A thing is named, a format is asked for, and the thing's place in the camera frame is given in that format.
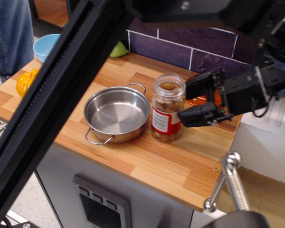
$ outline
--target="orange pumpkin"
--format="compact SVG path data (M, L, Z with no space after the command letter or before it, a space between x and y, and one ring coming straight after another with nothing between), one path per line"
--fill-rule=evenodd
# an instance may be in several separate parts
M30 85L33 83L38 72L39 70L32 70L31 72L25 72L18 78L16 84L16 90L22 98L26 94Z

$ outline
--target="person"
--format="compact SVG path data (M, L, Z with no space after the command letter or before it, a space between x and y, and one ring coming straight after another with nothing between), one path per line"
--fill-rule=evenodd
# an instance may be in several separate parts
M0 78L5 82L34 58L28 0L0 0Z

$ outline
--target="stainless steel pan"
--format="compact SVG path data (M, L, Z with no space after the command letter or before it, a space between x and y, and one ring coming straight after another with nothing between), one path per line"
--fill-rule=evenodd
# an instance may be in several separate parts
M144 93L129 85L144 88ZM106 88L91 96L84 108L85 120L90 125L85 138L92 144L104 145L128 142L141 135L151 111L145 93L144 86L130 83L125 87ZM102 142L88 139L91 130Z

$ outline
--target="wooden countertop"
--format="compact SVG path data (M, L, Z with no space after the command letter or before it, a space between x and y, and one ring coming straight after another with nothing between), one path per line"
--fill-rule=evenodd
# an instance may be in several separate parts
M34 59L0 86L0 120L8 122L21 101L16 92L18 77L25 71L41 66L41 62ZM151 102L154 81L163 73L176 73L184 79L197 74L133 53L108 58L54 145L188 207L203 211L203 202L210 196L220 171L219 158L230 149L240 116L215 127L183 127L180 139L173 143L153 139L150 118L145 132L128 143L99 146L85 139L89 126L84 119L83 109L89 97L107 87L135 82L146 87L146 97ZM88 137L97 141L93 133Z

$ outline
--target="black bar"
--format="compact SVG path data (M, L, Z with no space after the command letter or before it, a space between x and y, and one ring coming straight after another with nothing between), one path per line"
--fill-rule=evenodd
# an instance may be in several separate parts
M121 0L80 1L0 138L0 222L132 20Z

